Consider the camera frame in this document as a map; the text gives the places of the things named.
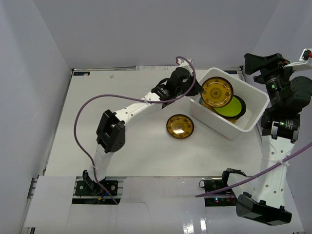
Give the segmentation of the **yellow patterned plate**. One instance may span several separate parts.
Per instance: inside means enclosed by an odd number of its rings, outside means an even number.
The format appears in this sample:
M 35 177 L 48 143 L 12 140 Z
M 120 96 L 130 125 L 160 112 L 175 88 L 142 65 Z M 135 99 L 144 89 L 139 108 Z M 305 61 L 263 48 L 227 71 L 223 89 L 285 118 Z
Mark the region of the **yellow patterned plate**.
M 173 115 L 166 122 L 167 133 L 175 139 L 186 139 L 193 134 L 194 130 L 194 122 L 184 114 Z
M 208 78 L 201 86 L 203 88 L 200 94 L 202 101 L 213 108 L 228 105 L 234 96 L 232 85 L 222 77 Z

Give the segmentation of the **white plastic bin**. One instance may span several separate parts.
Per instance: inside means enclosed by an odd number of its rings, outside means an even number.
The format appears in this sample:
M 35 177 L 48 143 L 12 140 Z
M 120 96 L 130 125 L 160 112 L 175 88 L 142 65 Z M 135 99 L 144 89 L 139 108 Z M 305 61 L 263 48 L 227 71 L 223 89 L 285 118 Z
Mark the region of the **white plastic bin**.
M 266 93 L 218 68 L 198 82 L 203 93 L 190 98 L 191 115 L 230 140 L 251 131 L 269 104 Z

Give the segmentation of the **green plate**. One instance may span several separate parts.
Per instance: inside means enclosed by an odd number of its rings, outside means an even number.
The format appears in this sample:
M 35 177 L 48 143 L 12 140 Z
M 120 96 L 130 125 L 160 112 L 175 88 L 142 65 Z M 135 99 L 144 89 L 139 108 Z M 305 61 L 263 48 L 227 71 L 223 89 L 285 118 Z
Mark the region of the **green plate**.
M 242 105 L 236 97 L 233 97 L 226 106 L 215 108 L 215 111 L 225 117 L 235 117 L 242 111 Z

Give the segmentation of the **black plate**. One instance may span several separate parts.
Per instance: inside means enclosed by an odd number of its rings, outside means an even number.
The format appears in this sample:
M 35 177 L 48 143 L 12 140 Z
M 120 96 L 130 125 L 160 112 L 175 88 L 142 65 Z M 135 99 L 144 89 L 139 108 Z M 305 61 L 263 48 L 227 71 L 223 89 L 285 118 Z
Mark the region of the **black plate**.
M 240 118 L 245 115 L 247 107 L 245 101 L 237 96 L 234 95 L 232 101 L 234 101 L 234 116 L 233 118 Z

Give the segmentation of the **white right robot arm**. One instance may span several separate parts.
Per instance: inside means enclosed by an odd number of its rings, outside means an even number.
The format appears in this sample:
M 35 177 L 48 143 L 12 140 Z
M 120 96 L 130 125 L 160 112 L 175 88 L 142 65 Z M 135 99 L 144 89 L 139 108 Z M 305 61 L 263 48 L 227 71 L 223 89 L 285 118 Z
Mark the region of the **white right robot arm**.
M 312 67 L 312 50 L 304 49 L 298 62 L 289 62 L 280 53 L 261 57 L 245 54 L 245 73 L 259 72 L 253 79 L 264 84 L 271 106 L 261 118 L 264 150 L 257 186 L 237 196 L 239 217 L 277 226 L 290 223 L 292 214 L 285 209 L 284 185 L 287 158 L 298 140 L 300 112 L 312 98 L 312 80 L 305 76 L 291 78 L 295 71 Z

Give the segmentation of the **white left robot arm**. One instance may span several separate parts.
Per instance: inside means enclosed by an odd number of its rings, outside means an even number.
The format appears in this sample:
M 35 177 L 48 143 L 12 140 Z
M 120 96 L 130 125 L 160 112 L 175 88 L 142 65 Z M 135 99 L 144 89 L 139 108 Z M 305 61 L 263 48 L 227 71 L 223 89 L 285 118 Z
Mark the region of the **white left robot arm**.
M 124 97 L 135 102 L 114 112 L 106 110 L 102 114 L 96 130 L 97 144 L 102 148 L 101 152 L 95 156 L 99 162 L 93 167 L 93 178 L 87 181 L 86 189 L 94 195 L 102 191 L 102 180 L 107 176 L 108 164 L 113 154 L 125 145 L 128 128 L 182 97 L 196 96 L 202 90 L 196 80 L 195 69 L 189 65 L 180 65 L 169 78 L 161 80 L 143 98 Z

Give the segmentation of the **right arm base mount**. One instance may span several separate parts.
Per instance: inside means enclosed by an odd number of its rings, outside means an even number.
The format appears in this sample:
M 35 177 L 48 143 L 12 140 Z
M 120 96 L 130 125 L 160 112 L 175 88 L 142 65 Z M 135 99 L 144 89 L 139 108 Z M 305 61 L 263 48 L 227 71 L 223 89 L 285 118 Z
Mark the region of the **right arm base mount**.
M 228 178 L 230 174 L 238 174 L 243 176 L 243 180 L 247 178 L 246 174 L 237 169 L 227 168 L 223 171 L 221 177 L 206 177 L 199 181 L 199 188 L 204 192 L 211 192 L 228 186 Z M 213 196 L 204 198 L 205 207 L 235 207 L 237 198 L 232 189 L 219 192 Z

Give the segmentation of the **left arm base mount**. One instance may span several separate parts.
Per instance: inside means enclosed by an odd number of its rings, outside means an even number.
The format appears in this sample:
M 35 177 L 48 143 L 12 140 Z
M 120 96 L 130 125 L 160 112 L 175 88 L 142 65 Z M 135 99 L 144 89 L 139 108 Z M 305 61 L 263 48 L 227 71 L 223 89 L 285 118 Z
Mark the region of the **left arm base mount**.
M 75 182 L 72 204 L 76 205 L 118 205 L 123 193 L 122 179 L 104 179 L 101 185 L 111 194 L 91 180 L 87 170 Z

